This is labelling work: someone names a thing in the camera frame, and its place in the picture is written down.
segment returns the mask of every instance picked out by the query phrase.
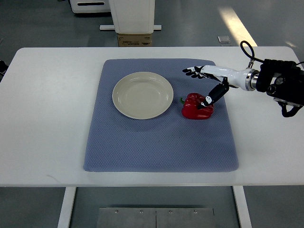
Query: plate rim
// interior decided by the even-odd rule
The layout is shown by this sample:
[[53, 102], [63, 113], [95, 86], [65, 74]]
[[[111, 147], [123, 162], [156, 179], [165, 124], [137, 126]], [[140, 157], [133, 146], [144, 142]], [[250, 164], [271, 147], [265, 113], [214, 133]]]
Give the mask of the plate rim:
[[[153, 116], [150, 116], [150, 117], [143, 117], [143, 118], [134, 117], [134, 116], [132, 116], [132, 115], [128, 115], [128, 114], [123, 113], [123, 112], [119, 109], [119, 107], [116, 105], [116, 102], [114, 101], [114, 92], [115, 92], [115, 89], [117, 88], [117, 85], [120, 84], [121, 81], [125, 80], [125, 78], [130, 77], [131, 75], [136, 75], [136, 74], [140, 74], [140, 73], [150, 73], [150, 74], [153, 74], [153, 75], [157, 75], [157, 77], [159, 77], [159, 78], [161, 78], [162, 80], [164, 80], [164, 82], [167, 83], [167, 84], [170, 86], [170, 94], [171, 94], [172, 99], [170, 99], [170, 101], [168, 101], [167, 107], [166, 107], [164, 110], [162, 110], [161, 113], [159, 113], [159, 114], [157, 114], [157, 115], [153, 115]], [[135, 120], [148, 120], [148, 119], [153, 119], [153, 118], [155, 118], [155, 117], [157, 117], [157, 116], [163, 114], [163, 113], [164, 113], [165, 111], [167, 111], [168, 108], [171, 106], [171, 104], [172, 104], [172, 102], [173, 102], [173, 97], [174, 97], [174, 91], [173, 91], [173, 87], [172, 87], [171, 83], [170, 83], [165, 77], [163, 77], [163, 76], [161, 76], [161, 75], [159, 75], [159, 74], [157, 74], [157, 73], [155, 73], [155, 72], [150, 72], [150, 71], [138, 71], [138, 72], [133, 72], [133, 73], [131, 73], [131, 74], [128, 74], [128, 75], [124, 76], [123, 78], [121, 78], [121, 79], [115, 84], [115, 86], [114, 86], [114, 88], [113, 88], [113, 91], [112, 91], [112, 102], [113, 102], [115, 108], [116, 108], [121, 114], [123, 114], [123, 115], [125, 115], [125, 116], [127, 116], [127, 117], [129, 117], [129, 118], [135, 119]]]

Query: red bell pepper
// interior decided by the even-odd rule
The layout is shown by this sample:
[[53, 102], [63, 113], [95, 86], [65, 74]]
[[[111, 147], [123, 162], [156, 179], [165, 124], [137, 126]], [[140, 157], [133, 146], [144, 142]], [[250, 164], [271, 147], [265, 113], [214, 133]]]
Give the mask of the red bell pepper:
[[198, 105], [204, 100], [205, 97], [197, 93], [188, 94], [185, 101], [181, 98], [180, 101], [184, 104], [181, 114], [184, 117], [193, 120], [208, 119], [213, 113], [213, 105], [198, 109]]

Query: robotic arm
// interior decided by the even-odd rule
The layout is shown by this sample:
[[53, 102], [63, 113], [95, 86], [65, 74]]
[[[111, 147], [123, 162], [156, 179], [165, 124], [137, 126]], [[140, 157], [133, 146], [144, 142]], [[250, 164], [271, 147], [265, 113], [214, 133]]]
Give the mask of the robotic arm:
[[[245, 52], [243, 43], [246, 43], [251, 49], [252, 56]], [[304, 71], [302, 71], [293, 61], [281, 60], [260, 60], [254, 57], [253, 48], [246, 41], [241, 42], [241, 48], [244, 53], [250, 57], [248, 68], [242, 71], [236, 71], [230, 68], [219, 66], [194, 66], [184, 69], [183, 72], [193, 78], [211, 78], [219, 81], [198, 108], [207, 107], [217, 102], [228, 90], [229, 87], [241, 87], [246, 91], [257, 90], [266, 92], [272, 96], [282, 107], [284, 117], [294, 116], [304, 106]], [[252, 69], [254, 61], [263, 63], [261, 70]], [[293, 108], [288, 112], [286, 106]]]

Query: cardboard box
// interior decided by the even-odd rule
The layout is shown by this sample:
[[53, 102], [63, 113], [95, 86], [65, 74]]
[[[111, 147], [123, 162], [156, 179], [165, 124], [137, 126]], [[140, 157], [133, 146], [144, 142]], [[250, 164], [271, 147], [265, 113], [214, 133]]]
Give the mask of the cardboard box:
[[152, 47], [152, 34], [117, 34], [119, 47]]

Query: pepper stem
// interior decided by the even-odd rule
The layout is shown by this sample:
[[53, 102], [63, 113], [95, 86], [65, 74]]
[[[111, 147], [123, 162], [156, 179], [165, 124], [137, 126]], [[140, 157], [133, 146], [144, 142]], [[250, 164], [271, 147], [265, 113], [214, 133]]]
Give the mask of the pepper stem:
[[182, 97], [180, 98], [180, 102], [181, 102], [182, 104], [185, 104], [185, 101], [182, 100]]

